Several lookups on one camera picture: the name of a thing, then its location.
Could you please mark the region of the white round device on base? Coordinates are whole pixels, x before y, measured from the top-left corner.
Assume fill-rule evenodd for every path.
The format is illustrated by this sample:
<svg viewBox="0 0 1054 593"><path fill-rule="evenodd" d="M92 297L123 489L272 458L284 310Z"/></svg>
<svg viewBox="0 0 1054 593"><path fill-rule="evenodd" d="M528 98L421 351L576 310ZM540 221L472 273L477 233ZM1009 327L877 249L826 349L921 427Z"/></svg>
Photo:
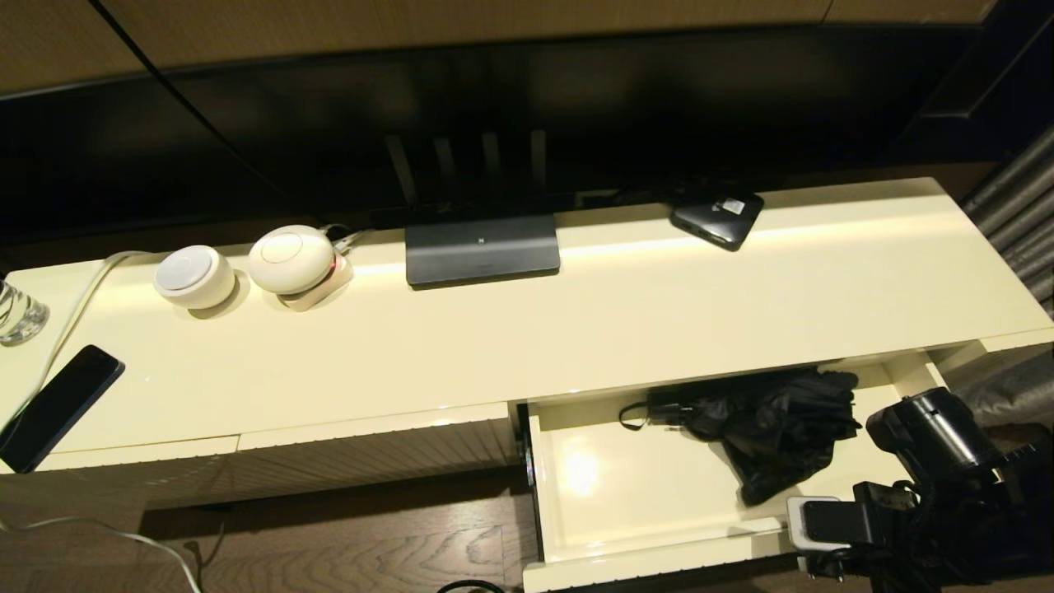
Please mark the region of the white round device on base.
<svg viewBox="0 0 1054 593"><path fill-rule="evenodd" d="M250 249L247 274L290 311L306 312L350 284L346 255L315 226L279 226Z"/></svg>

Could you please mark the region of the black umbrella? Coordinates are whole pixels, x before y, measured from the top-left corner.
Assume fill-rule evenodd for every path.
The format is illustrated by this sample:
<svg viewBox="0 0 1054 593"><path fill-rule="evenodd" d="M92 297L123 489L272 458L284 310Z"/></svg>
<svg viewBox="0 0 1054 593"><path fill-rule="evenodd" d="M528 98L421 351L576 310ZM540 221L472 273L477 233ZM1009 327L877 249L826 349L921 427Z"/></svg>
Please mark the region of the black umbrella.
<svg viewBox="0 0 1054 593"><path fill-rule="evenodd" d="M635 432L665 424L721 443L742 503L756 507L828 468L836 442L855 438L859 383L853 372L801 367L666 386L622 408L618 423Z"/></svg>

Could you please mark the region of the clear glass cup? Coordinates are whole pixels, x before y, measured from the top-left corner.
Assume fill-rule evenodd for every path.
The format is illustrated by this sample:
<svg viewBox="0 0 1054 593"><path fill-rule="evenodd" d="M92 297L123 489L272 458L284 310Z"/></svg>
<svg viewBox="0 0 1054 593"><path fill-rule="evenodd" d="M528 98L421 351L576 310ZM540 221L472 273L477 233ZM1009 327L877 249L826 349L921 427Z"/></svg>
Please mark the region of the clear glass cup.
<svg viewBox="0 0 1054 593"><path fill-rule="evenodd" d="M30 293L0 280L0 345L18 345L48 323L48 307Z"/></svg>

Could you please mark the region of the wide cream ribbed drawer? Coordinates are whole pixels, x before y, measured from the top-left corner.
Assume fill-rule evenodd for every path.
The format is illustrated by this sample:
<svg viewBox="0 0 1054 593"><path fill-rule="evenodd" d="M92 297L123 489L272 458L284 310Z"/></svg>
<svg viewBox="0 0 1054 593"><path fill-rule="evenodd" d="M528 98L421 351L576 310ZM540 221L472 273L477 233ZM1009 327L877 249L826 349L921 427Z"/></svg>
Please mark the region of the wide cream ribbed drawer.
<svg viewBox="0 0 1054 593"><path fill-rule="evenodd" d="M858 482L906 477L861 434L835 446L827 469L750 509L721 446L674 429L618 424L617 407L649 387L793 365L787 357L722 354L678 365L583 357L532 367L528 422L542 562L524 570L527 593L786 554L790 497L846 500Z"/></svg>

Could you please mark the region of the dark smartphone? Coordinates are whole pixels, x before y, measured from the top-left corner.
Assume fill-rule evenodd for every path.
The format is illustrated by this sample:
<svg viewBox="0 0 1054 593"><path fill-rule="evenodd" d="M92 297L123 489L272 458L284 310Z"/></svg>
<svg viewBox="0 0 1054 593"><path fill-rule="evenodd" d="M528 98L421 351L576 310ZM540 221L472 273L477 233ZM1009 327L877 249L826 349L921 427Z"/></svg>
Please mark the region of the dark smartphone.
<svg viewBox="0 0 1054 593"><path fill-rule="evenodd" d="M0 432L0 461L17 474L34 472L124 369L97 345L80 349Z"/></svg>

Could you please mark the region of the black box with white label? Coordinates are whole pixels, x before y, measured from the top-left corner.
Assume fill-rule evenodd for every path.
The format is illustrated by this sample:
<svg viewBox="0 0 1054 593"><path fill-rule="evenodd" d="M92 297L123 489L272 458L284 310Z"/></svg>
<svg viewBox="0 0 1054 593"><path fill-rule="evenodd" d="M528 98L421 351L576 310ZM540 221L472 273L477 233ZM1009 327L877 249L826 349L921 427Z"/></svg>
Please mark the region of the black box with white label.
<svg viewBox="0 0 1054 593"><path fill-rule="evenodd" d="M762 210L757 194L738 190L700 190L674 200L669 221L674 228L728 252L739 251Z"/></svg>

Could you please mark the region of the grey pleated curtain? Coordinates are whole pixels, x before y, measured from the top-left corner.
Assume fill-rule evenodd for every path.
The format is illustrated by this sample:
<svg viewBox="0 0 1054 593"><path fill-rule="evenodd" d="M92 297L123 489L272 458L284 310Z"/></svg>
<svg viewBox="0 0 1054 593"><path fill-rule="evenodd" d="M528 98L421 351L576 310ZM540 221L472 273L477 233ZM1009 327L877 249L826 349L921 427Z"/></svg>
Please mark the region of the grey pleated curtain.
<svg viewBox="0 0 1054 593"><path fill-rule="evenodd" d="M1054 123L961 209L1054 322ZM1039 424L1054 434L1054 342L998 354L952 384L983 427Z"/></svg>

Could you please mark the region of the black flat screen television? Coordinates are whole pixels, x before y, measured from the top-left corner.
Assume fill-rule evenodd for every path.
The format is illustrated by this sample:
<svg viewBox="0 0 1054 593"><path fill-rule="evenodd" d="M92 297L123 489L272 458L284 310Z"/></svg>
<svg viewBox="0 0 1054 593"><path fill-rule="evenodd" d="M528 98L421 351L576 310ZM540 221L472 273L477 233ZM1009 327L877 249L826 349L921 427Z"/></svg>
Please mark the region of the black flat screen television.
<svg viewBox="0 0 1054 593"><path fill-rule="evenodd" d="M675 176L994 161L926 112L962 27L741 29L396 50L0 96L0 246Z"/></svg>

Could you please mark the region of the white round speaker grey top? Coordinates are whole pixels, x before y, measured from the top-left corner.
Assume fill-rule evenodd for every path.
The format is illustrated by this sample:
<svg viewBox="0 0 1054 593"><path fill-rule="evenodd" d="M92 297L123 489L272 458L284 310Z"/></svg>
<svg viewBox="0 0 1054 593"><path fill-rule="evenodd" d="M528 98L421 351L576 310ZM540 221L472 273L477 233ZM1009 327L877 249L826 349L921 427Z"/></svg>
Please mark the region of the white round speaker grey top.
<svg viewBox="0 0 1054 593"><path fill-rule="evenodd" d="M188 246L170 253L156 268L153 286L175 307L218 307L234 292L236 277L221 253L210 246Z"/></svg>

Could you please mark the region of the grey rectangular television base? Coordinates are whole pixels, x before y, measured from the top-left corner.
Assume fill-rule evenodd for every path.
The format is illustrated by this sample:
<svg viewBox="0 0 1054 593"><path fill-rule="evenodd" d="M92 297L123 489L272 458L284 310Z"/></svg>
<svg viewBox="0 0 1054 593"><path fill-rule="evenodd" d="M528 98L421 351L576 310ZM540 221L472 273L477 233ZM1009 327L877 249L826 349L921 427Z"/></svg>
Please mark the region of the grey rectangular television base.
<svg viewBox="0 0 1054 593"><path fill-rule="evenodd" d="M406 280L415 290L557 274L557 219L506 217L407 226Z"/></svg>

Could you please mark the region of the beige ribbed cabinet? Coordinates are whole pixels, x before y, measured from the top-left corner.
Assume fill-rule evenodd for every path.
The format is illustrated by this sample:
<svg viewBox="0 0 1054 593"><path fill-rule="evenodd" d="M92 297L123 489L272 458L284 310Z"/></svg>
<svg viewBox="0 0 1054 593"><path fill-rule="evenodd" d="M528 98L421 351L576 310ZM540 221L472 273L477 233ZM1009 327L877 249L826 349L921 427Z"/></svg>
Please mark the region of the beige ribbed cabinet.
<svg viewBox="0 0 1054 593"><path fill-rule="evenodd" d="M739 354L794 367L1054 341L1054 322L931 179L772 192L737 252L659 205L558 215L554 275L417 292L399 231L351 252L353 278L306 312L248 278L192 314L153 286L159 255L97 286L56 367L83 345L124 362L55 453L147 446L443 408L530 401L532 367L678 365ZM0 464L0 502L82 514L98 502Z"/></svg>

